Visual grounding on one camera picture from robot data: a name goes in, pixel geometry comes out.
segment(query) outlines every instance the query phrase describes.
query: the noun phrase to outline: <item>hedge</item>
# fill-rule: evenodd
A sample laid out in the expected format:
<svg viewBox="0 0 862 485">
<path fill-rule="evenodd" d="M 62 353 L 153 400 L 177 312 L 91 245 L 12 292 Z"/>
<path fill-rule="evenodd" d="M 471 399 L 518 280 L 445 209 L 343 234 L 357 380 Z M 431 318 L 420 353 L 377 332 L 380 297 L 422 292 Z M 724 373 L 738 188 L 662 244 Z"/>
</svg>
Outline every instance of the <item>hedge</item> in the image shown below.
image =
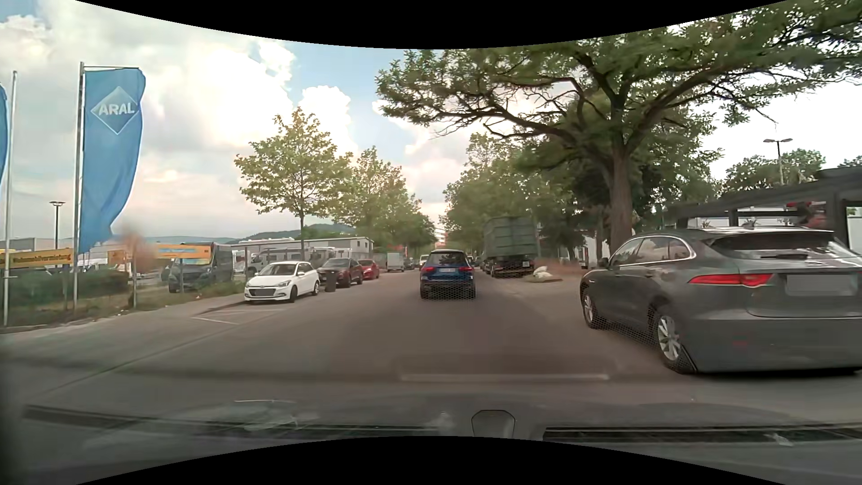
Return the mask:
<svg viewBox="0 0 862 485">
<path fill-rule="evenodd" d="M 63 276 L 66 292 L 72 300 L 72 275 L 45 271 L 13 272 L 9 280 L 9 306 L 35 306 L 63 301 Z M 78 274 L 78 298 L 94 298 L 129 292 L 128 273 L 100 269 Z"/>
</svg>

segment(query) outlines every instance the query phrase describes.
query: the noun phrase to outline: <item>lamp post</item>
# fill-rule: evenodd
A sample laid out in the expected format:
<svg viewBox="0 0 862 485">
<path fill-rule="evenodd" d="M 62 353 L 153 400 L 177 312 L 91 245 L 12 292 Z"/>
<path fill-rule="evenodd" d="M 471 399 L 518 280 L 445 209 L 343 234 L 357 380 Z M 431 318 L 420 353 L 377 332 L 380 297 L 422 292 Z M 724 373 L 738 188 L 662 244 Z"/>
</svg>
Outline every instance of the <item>lamp post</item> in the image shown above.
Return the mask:
<svg viewBox="0 0 862 485">
<path fill-rule="evenodd" d="M 781 144 L 792 141 L 793 138 L 784 138 L 783 140 L 772 140 L 771 138 L 766 138 L 763 140 L 763 143 L 775 143 L 775 147 L 778 149 L 778 177 L 780 177 L 781 185 L 784 185 L 784 165 L 781 163 Z"/>
<path fill-rule="evenodd" d="M 54 249 L 59 247 L 59 207 L 66 202 L 52 200 L 49 204 L 54 206 Z"/>
</svg>

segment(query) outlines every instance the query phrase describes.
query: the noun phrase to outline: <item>road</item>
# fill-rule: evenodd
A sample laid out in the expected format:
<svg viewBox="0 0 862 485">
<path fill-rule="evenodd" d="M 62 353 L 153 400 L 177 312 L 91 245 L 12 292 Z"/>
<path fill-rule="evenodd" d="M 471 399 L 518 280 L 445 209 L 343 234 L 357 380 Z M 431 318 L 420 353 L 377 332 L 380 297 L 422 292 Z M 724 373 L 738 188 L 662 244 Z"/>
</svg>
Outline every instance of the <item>road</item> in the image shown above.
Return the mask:
<svg viewBox="0 0 862 485">
<path fill-rule="evenodd" d="M 576 279 L 476 279 L 475 300 L 422 300 L 408 271 L 293 304 L 202 314 L 202 300 L 0 336 L 5 387 L 15 405 L 139 416 L 231 400 L 469 387 L 859 421 L 857 375 L 677 375 L 637 339 L 588 329 Z"/>
</svg>

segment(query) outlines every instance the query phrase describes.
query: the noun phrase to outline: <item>billboard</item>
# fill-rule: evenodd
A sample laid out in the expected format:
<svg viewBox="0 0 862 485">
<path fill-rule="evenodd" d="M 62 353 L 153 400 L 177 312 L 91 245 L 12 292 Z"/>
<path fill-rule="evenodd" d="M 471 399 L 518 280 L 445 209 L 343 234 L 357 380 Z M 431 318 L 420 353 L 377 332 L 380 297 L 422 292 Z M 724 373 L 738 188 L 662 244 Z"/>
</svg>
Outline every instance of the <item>billboard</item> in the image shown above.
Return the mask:
<svg viewBox="0 0 862 485">
<path fill-rule="evenodd" d="M 72 248 L 10 252 L 9 256 L 12 258 L 9 261 L 10 269 L 72 264 Z M 4 267 L 5 264 L 6 254 L 0 253 L 0 267 Z"/>
</svg>

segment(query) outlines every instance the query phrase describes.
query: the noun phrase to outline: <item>yellow sign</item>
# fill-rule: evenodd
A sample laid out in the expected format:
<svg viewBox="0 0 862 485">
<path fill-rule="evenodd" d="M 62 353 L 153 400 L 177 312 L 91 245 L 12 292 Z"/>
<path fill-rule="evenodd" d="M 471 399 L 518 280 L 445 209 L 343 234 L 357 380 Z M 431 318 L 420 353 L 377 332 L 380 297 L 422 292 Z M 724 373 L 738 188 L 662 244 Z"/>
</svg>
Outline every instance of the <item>yellow sign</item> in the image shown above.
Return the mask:
<svg viewBox="0 0 862 485">
<path fill-rule="evenodd" d="M 187 244 L 157 244 L 156 258 L 208 260 L 212 258 L 212 248 L 210 246 L 190 246 Z"/>
<path fill-rule="evenodd" d="M 10 268 L 37 268 L 39 266 L 54 266 L 72 264 L 72 248 L 48 249 L 45 251 L 10 252 L 12 259 Z M 6 266 L 6 254 L 0 253 L 0 268 Z"/>
<path fill-rule="evenodd" d="M 108 251 L 108 264 L 126 264 L 126 251 L 118 249 L 116 251 Z"/>
</svg>

